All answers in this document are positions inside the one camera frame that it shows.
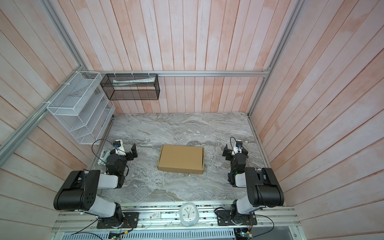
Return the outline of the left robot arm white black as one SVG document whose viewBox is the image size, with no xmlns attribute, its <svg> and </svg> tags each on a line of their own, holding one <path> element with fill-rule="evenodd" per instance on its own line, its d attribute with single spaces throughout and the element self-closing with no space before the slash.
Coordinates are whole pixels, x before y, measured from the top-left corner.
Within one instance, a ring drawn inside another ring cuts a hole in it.
<svg viewBox="0 0 384 240">
<path fill-rule="evenodd" d="M 138 157 L 136 145 L 129 152 L 124 150 L 121 140 L 113 142 L 105 165 L 107 171 L 72 171 L 54 198 L 58 211 L 81 211 L 101 219 L 121 219 L 123 213 L 118 203 L 109 202 L 98 196 L 98 190 L 120 189 L 129 172 L 128 161 Z"/>
</svg>

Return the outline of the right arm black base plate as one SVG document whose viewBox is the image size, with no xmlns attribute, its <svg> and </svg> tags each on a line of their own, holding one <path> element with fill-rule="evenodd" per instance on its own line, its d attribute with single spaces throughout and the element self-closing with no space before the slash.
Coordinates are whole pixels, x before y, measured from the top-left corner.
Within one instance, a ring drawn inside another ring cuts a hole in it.
<svg viewBox="0 0 384 240">
<path fill-rule="evenodd" d="M 255 216 L 241 215 L 236 211 L 215 209 L 214 213 L 217 216 L 217 222 L 219 226 L 234 226 L 234 225 L 248 225 L 256 226 L 258 224 Z"/>
</svg>

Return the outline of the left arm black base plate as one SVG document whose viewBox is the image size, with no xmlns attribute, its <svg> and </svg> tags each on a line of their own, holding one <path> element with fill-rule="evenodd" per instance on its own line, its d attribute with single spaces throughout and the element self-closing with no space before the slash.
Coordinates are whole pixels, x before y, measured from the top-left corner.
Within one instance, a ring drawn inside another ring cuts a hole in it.
<svg viewBox="0 0 384 240">
<path fill-rule="evenodd" d="M 98 221 L 97 229 L 134 229 L 138 225 L 139 212 L 122 212 L 110 218 L 101 218 Z"/>
</svg>

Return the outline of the brown cardboard box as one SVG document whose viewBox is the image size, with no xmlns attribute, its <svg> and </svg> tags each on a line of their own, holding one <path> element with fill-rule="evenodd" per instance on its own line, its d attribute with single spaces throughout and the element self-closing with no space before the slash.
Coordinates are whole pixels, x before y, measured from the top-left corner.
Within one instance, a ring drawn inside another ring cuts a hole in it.
<svg viewBox="0 0 384 240">
<path fill-rule="evenodd" d="M 158 170 L 170 173 L 202 175 L 205 149 L 203 147 L 163 145 Z"/>
</svg>

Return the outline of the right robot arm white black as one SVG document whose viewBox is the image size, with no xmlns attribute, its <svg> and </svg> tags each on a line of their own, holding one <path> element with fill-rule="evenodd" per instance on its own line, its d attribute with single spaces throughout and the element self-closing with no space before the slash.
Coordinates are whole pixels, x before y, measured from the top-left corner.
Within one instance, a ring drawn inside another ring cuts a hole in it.
<svg viewBox="0 0 384 240">
<path fill-rule="evenodd" d="M 235 200 L 231 206 L 231 218 L 234 221 L 248 217 L 263 207 L 281 207 L 284 205 L 284 193 L 271 168 L 247 167 L 248 151 L 241 142 L 234 147 L 224 147 L 223 157 L 231 162 L 228 182 L 236 188 L 245 188 L 247 195 Z"/>
</svg>

